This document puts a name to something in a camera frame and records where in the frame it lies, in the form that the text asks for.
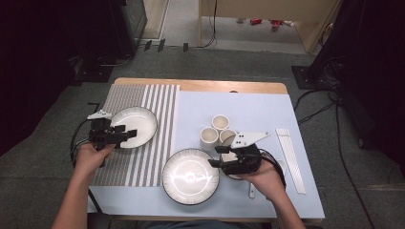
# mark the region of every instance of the table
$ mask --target table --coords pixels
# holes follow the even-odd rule
[[[285,85],[262,82],[147,78],[119,78],[115,84],[180,85],[177,131],[174,140],[176,151],[196,148],[199,145],[201,128],[209,125],[208,121],[213,115],[224,114],[229,117],[230,127],[234,130],[247,131],[244,129],[247,126],[252,128],[250,131],[271,130],[270,137],[259,141],[257,145],[259,148],[270,151],[277,159],[283,159],[281,146],[274,134],[274,129],[279,126],[288,128],[294,148],[296,148],[296,156],[307,190],[306,195],[298,195],[292,184],[291,175],[287,172],[288,195],[304,221],[319,221],[325,217]],[[230,91],[238,91],[238,93],[228,93]],[[204,103],[202,100],[215,102]],[[234,104],[231,101],[240,102],[242,105],[232,105],[233,112],[230,112],[226,103]],[[254,118],[243,115],[246,113],[246,109],[249,113],[254,114],[252,116]],[[190,137],[190,133],[196,133],[196,137]],[[219,157],[215,152],[210,154],[215,158]],[[193,206],[178,204],[166,195],[162,187],[91,186],[91,190],[103,212],[110,214],[115,219],[276,220],[274,208],[263,195],[256,191],[256,197],[249,198],[246,181],[231,179],[223,173],[221,173],[220,185],[216,193],[209,200]],[[88,209],[89,212],[96,210],[90,201]]]
[[[199,46],[202,45],[202,17],[264,18],[294,21],[306,52],[312,52],[326,26],[334,20],[341,0],[200,0]]]

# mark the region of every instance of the white ruler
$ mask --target white ruler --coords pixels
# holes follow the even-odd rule
[[[299,194],[305,194],[304,182],[298,168],[297,158],[295,157],[294,148],[292,147],[291,137],[288,129],[276,129],[277,136],[283,148],[289,170],[291,171],[292,180]]]

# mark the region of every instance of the black cable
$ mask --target black cable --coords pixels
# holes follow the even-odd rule
[[[261,156],[261,158],[263,160],[267,161],[268,163],[270,163],[270,164],[272,164],[274,166],[274,168],[276,169],[277,173],[280,176],[281,181],[283,182],[284,187],[286,188],[287,187],[286,178],[284,177],[283,169],[281,168],[281,165],[279,164],[279,162],[268,151],[263,150],[263,149],[259,149],[259,151],[265,152],[267,154],[267,156],[270,157],[270,159],[269,159],[269,158],[267,158],[265,156]]]
[[[343,158],[343,153],[342,153],[342,146],[341,146],[341,141],[340,141],[340,124],[339,124],[339,103],[336,103],[336,127],[337,127],[337,147],[339,149],[339,156],[343,164],[343,168],[345,169],[346,175],[349,178],[349,181],[351,182],[351,185],[355,191],[355,194],[357,195],[358,200],[360,201],[361,207],[363,208],[364,213],[366,214],[367,220],[369,221],[369,224],[371,225],[372,229],[374,229],[374,224],[372,221],[372,218],[370,217],[369,212],[367,211],[366,205],[364,204],[363,198],[360,196],[360,193],[358,192],[357,187],[355,186],[352,176],[349,173],[348,167],[346,165],[345,159]]]
[[[215,43],[217,43],[217,38],[216,38],[217,31],[216,31],[216,27],[215,27],[215,21],[216,21],[216,17],[217,17],[217,6],[218,6],[218,0],[215,1],[213,24],[211,24],[211,17],[209,17],[209,24],[211,25],[211,28],[213,30],[211,39],[209,40],[209,42],[206,45],[204,45],[202,47],[197,47],[197,48],[209,47],[210,45],[212,45],[212,43],[214,43],[214,41],[215,41]]]
[[[295,106],[294,106],[294,111],[297,110],[298,105],[301,102],[301,99],[303,99],[305,96],[307,96],[308,94],[313,94],[313,93],[318,93],[318,92],[324,92],[324,91],[330,91],[330,89],[314,89],[314,90],[310,90],[307,92],[304,92],[303,94],[301,94],[301,96],[298,97],[297,101],[295,102]]]
[[[97,200],[96,200],[96,198],[95,198],[95,195],[93,195],[92,190],[90,190],[90,188],[89,188],[88,194],[89,194],[89,197],[90,197],[90,199],[92,200],[93,204],[95,205],[95,208],[97,209],[97,212],[98,212],[98,213],[102,213],[102,210],[101,210],[101,208],[100,208],[100,205],[98,205],[98,202],[97,202]]]
[[[302,118],[301,120],[298,121],[298,125],[301,125],[301,124],[303,124],[304,122],[306,122],[306,121],[310,120],[311,118],[313,118],[315,115],[318,115],[318,114],[320,114],[320,113],[326,111],[327,109],[329,109],[330,107],[332,107],[333,104],[335,104],[335,102],[332,102],[332,103],[326,105],[325,107],[321,108],[321,110],[317,111],[317,112],[314,113],[314,114],[311,114],[311,115],[308,115],[308,116]]]
[[[71,162],[72,162],[72,164],[73,164],[74,167],[75,167],[75,150],[76,150],[76,148],[77,148],[77,146],[78,146],[79,144],[81,144],[81,143],[84,142],[84,141],[82,140],[82,141],[78,142],[78,143],[75,145],[75,137],[77,136],[77,133],[78,133],[78,131],[80,130],[80,128],[81,128],[81,127],[83,126],[83,124],[86,123],[87,121],[90,121],[90,120],[89,120],[89,119],[85,119],[85,120],[83,120],[82,122],[80,122],[80,124],[78,124],[78,126],[77,126],[76,129],[75,129],[74,135],[72,136],[70,149],[71,149]],[[90,190],[90,188],[89,188],[88,194],[89,194],[90,199],[91,199],[92,202],[93,202],[93,205],[94,205],[95,208],[97,209],[97,211],[98,211],[99,213],[102,213],[102,210],[101,210],[101,208],[100,208],[100,206],[99,206],[99,204],[98,204],[98,202],[97,202],[95,196],[93,195],[92,191]]]
[[[78,124],[78,126],[75,129],[75,132],[72,136],[72,140],[71,140],[71,147],[70,147],[70,152],[71,152],[71,162],[72,164],[75,166],[75,155],[74,155],[74,148],[75,148],[75,138],[77,136],[78,131],[80,130],[80,128],[84,125],[84,123],[86,123],[87,121],[89,121],[89,119],[85,119],[83,121],[80,122],[80,124]]]

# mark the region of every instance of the striped tablecloth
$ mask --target striped tablecloth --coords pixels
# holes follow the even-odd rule
[[[149,109],[158,129],[146,144],[118,149],[96,172],[94,186],[160,186],[161,171],[172,154],[179,85],[112,85],[103,110],[113,116],[130,107]]]

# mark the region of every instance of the electrical cable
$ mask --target electrical cable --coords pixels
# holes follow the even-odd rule
[[[123,66],[123,65],[125,65],[126,63],[128,63],[128,61],[130,60],[132,58],[132,55],[130,55],[129,57],[128,57],[128,59],[126,59],[124,62],[122,62],[122,63],[120,63],[120,64],[116,64],[116,65],[109,65],[109,64],[102,64],[102,65],[100,65],[101,67],[120,67],[120,66]]]
[[[217,17],[217,7],[218,7],[218,0],[215,0],[214,20],[213,20],[212,24],[211,24],[211,17],[209,17],[209,24],[211,25],[211,28],[213,30],[211,39],[209,40],[209,42],[206,45],[204,45],[202,47],[197,47],[197,48],[207,48],[207,47],[211,46],[212,43],[214,43],[214,41],[215,41],[215,44],[217,44],[217,38],[216,38],[217,31],[216,31],[216,27],[215,27],[215,22],[216,22],[216,17]]]
[[[294,106],[294,111],[297,110],[298,105],[301,102],[301,99],[303,99],[305,96],[307,96],[308,94],[313,94],[313,93],[318,93],[318,92],[324,92],[324,91],[330,91],[330,89],[314,89],[314,90],[310,90],[307,92],[304,92],[303,94],[301,94],[301,96],[298,97],[297,101],[295,102],[295,106]]]
[[[339,124],[339,103],[336,103],[336,110],[335,110],[335,114],[336,114],[336,127],[337,127],[337,147],[339,150],[339,156],[340,159],[342,161],[343,164],[343,168],[345,169],[346,175],[349,178],[349,181],[351,182],[351,185],[355,191],[355,194],[357,195],[358,200],[360,201],[361,207],[363,208],[364,213],[366,214],[367,220],[369,221],[369,224],[371,225],[372,229],[374,229],[374,224],[372,221],[372,218],[370,217],[369,212],[367,211],[366,205],[364,204],[363,198],[360,196],[360,193],[358,192],[357,187],[355,186],[353,180],[352,180],[352,176],[349,173],[348,167],[346,165],[346,161],[343,158],[343,153],[342,153],[342,146],[341,146],[341,139],[340,139],[340,124]]]
[[[84,139],[84,140],[81,140],[81,141],[79,141],[78,143],[75,144],[75,137],[77,136],[77,133],[78,133],[78,131],[80,130],[80,128],[81,128],[81,127],[83,126],[83,124],[86,123],[87,121],[90,121],[90,120],[89,120],[89,119],[85,119],[85,120],[83,120],[82,122],[80,122],[80,124],[76,127],[75,132],[74,132],[74,134],[73,134],[73,136],[72,136],[71,147],[70,147],[70,149],[71,149],[70,155],[71,155],[71,162],[72,162],[72,164],[73,164],[74,167],[75,167],[75,158],[76,158],[75,151],[76,151],[77,146],[80,145],[81,143],[83,143],[84,141],[88,140],[88,139]],[[95,208],[97,209],[97,212],[98,212],[98,213],[103,213],[102,210],[101,210],[101,208],[100,208],[100,206],[99,206],[99,204],[98,204],[98,202],[97,202],[97,200],[96,200],[96,198],[95,198],[95,195],[93,195],[93,193],[92,193],[92,191],[90,190],[90,188],[89,188],[89,191],[88,191],[88,195],[89,195],[90,199],[92,200],[93,205],[94,205]]]
[[[76,159],[76,157],[77,157],[77,146],[79,146],[80,144],[82,144],[83,142],[86,142],[86,141],[88,141],[88,140],[89,140],[89,138],[86,138],[86,139],[83,139],[83,140],[78,141],[78,142],[76,143],[76,145],[74,146],[74,148],[70,151],[71,163],[74,163],[74,164],[75,164],[75,159]]]
[[[279,162],[274,158],[274,156],[269,153],[268,151],[264,149],[259,149],[259,151],[262,151],[262,153],[266,153],[266,155],[269,157],[262,156],[262,160],[267,161],[268,163],[272,164],[276,172],[279,174],[281,181],[283,182],[284,187],[287,187],[286,183],[286,178],[284,177],[283,169],[281,168],[281,165]]]
[[[306,122],[306,121],[310,120],[311,118],[313,118],[315,115],[318,115],[318,114],[326,111],[327,109],[331,108],[334,104],[335,104],[335,102],[332,102],[332,103],[326,105],[325,107],[321,108],[321,110],[317,111],[316,113],[310,114],[310,115],[302,118],[301,120],[298,121],[298,125],[301,125],[304,122]]]

